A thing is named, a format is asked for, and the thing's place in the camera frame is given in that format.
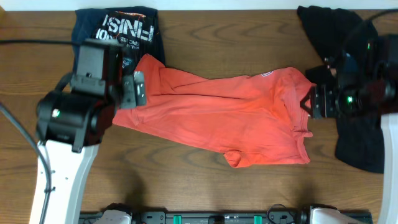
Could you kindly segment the red-orange t-shirt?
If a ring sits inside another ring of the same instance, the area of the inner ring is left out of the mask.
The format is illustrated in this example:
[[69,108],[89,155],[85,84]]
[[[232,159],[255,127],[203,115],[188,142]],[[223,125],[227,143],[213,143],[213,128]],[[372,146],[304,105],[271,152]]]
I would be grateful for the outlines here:
[[119,110],[115,125],[221,153],[235,168],[309,162],[300,101],[312,84],[296,68],[206,79],[145,55],[137,70],[147,103]]

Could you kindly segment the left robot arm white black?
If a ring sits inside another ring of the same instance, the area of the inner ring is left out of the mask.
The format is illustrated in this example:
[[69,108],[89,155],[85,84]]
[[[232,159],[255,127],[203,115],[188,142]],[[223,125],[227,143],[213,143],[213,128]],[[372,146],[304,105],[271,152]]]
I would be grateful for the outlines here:
[[146,102],[142,71],[112,82],[68,73],[37,105],[39,151],[30,223],[78,223],[86,180],[118,109]]

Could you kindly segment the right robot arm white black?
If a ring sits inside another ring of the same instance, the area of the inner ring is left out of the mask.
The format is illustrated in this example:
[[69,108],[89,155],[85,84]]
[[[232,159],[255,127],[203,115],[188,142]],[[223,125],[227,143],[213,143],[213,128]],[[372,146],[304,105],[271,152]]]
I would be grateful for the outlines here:
[[312,87],[300,107],[314,119],[381,117],[384,182],[379,223],[397,223],[397,35],[368,40],[364,64],[346,51],[326,58],[336,71],[333,86]]

